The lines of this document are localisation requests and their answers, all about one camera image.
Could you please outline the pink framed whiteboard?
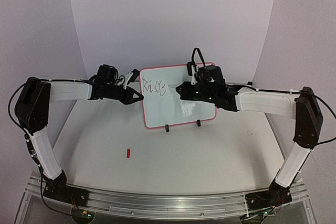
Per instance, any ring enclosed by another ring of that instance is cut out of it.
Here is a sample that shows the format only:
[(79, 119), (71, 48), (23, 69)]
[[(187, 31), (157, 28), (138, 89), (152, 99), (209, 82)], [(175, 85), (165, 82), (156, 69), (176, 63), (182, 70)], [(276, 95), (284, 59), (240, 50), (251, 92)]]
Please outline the pink framed whiteboard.
[(169, 126), (210, 121), (216, 118), (217, 109), (211, 103), (184, 101), (168, 85), (179, 86), (191, 81), (186, 65), (143, 68), (140, 70), (140, 91), (144, 124), (148, 130)]

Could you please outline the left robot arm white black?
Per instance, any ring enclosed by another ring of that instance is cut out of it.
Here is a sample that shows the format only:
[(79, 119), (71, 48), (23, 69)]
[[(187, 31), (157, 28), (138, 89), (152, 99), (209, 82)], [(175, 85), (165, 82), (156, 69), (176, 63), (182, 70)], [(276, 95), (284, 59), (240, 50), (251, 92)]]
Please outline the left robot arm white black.
[(130, 105), (144, 99), (143, 95), (129, 87), (140, 72), (133, 69), (120, 76), (110, 65), (101, 65), (96, 75), (88, 80), (39, 79), (30, 77), (19, 88), (21, 91), (14, 112), (17, 125), (24, 131), (31, 158), (37, 164), (48, 191), (57, 200), (75, 197), (75, 191), (67, 185), (67, 177), (54, 155), (47, 134), (49, 106), (57, 101), (111, 99)]

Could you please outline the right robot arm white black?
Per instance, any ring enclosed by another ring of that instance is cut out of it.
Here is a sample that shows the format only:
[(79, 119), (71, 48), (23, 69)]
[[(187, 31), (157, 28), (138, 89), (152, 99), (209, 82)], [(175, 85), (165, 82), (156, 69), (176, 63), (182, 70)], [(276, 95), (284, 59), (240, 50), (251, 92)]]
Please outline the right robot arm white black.
[(246, 195), (249, 209), (275, 207), (291, 201), (290, 187), (311, 151), (317, 146), (323, 115), (310, 87), (277, 91), (227, 84), (219, 66), (198, 67), (189, 62), (190, 81), (175, 86), (184, 101), (212, 103), (231, 112), (261, 112), (295, 122), (293, 146), (268, 189)]

